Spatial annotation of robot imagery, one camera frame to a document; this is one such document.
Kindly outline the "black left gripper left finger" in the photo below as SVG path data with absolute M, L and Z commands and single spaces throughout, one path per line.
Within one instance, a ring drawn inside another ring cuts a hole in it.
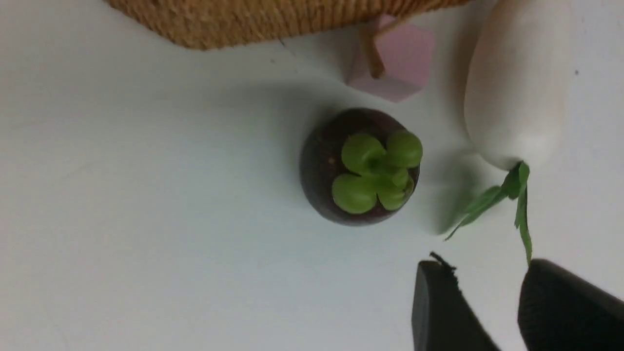
M 411 327 L 415 351 L 498 351 L 439 254 L 417 265 Z

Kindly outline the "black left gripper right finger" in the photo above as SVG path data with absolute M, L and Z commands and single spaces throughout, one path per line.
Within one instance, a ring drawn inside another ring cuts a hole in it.
M 529 351 L 621 351 L 624 303 L 543 258 L 523 279 L 517 322 Z

